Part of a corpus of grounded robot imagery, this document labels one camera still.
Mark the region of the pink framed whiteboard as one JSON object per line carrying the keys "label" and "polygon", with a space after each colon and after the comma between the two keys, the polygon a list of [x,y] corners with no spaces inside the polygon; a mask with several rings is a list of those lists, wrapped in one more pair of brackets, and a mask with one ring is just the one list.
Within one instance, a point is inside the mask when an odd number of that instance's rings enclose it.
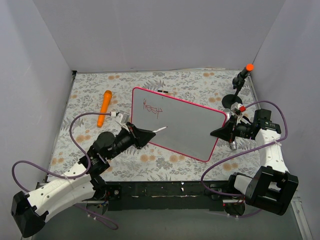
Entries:
{"label": "pink framed whiteboard", "polygon": [[225,112],[135,87],[132,90],[131,122],[139,129],[161,130],[151,144],[208,162],[218,142],[210,136],[227,121]]}

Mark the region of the red whiteboard marker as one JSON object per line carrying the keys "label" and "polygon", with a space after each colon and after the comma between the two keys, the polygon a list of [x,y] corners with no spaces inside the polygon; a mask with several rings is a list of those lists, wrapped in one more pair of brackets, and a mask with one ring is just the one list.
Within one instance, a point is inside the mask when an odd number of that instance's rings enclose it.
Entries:
{"label": "red whiteboard marker", "polygon": [[158,133],[158,132],[160,132],[160,131],[162,131],[162,130],[166,129],[167,127],[168,127],[168,126],[161,127],[161,128],[156,129],[156,130],[154,130],[154,131],[152,131],[152,132],[153,132],[153,133]]}

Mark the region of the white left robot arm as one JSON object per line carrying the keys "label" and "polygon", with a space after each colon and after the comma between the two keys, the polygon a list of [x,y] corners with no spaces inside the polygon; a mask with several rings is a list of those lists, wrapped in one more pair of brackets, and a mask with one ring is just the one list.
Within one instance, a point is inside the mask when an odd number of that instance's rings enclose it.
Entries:
{"label": "white left robot arm", "polygon": [[143,148],[155,136],[156,131],[137,128],[130,122],[117,135],[102,132],[86,155],[62,178],[26,193],[16,193],[12,199],[11,215],[22,237],[35,235],[52,217],[78,202],[103,199],[107,191],[100,175],[109,168],[108,161],[131,146]]}

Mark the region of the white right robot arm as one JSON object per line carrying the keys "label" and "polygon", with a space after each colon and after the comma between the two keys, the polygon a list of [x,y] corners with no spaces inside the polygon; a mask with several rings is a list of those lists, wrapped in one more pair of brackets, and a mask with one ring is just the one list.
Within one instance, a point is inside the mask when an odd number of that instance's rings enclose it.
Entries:
{"label": "white right robot arm", "polygon": [[230,116],[221,128],[210,135],[231,143],[236,137],[256,141],[260,145],[260,167],[254,177],[235,172],[229,177],[227,195],[237,199],[244,195],[247,205],[282,216],[298,187],[298,177],[289,173],[282,155],[281,128],[271,121],[271,111],[258,109],[251,123],[237,122]]}

